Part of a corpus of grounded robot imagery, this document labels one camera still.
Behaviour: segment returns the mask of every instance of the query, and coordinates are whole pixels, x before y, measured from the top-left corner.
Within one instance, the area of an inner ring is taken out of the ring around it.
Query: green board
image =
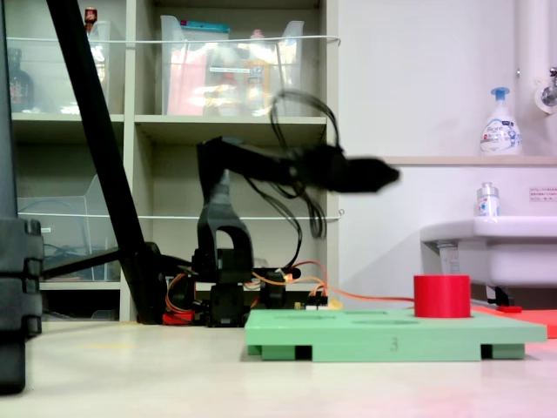
[[[523,359],[524,343],[547,340],[541,325],[484,313],[461,320],[416,318],[412,309],[254,310],[248,354],[263,360],[479,361]]]

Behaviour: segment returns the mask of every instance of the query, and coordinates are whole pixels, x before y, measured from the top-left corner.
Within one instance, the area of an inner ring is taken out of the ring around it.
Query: soap dispenser
[[[507,87],[491,90],[497,104],[481,135],[481,155],[521,155],[522,136],[505,103]]]

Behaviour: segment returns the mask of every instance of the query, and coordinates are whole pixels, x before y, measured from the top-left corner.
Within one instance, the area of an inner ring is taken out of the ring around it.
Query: sticker
[[[518,126],[509,120],[492,119],[484,129],[480,149],[483,152],[505,151],[520,146],[522,136]]]
[[[557,187],[530,187],[531,202],[557,202]]]

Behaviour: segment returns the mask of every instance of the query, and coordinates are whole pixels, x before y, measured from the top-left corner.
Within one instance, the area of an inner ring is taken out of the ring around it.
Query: circular hole
[[[353,320],[353,324],[359,325],[416,325],[417,320]]]
[[[347,315],[386,315],[385,311],[346,311]]]

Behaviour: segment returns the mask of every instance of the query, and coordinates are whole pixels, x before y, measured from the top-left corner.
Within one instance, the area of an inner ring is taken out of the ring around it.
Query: shelf
[[[380,157],[397,166],[555,166],[557,156]]]
[[[85,144],[80,115],[62,113],[12,113],[14,137],[18,144]],[[116,141],[124,142],[124,115],[111,115]]]
[[[119,281],[49,281],[39,286],[41,290],[120,290]]]
[[[159,7],[210,9],[317,9],[320,0],[153,0]]]
[[[138,115],[138,128],[155,144],[196,145],[220,136],[236,137],[257,146],[278,147],[267,117],[206,117]],[[326,127],[323,117],[279,118],[289,145],[316,144]]]

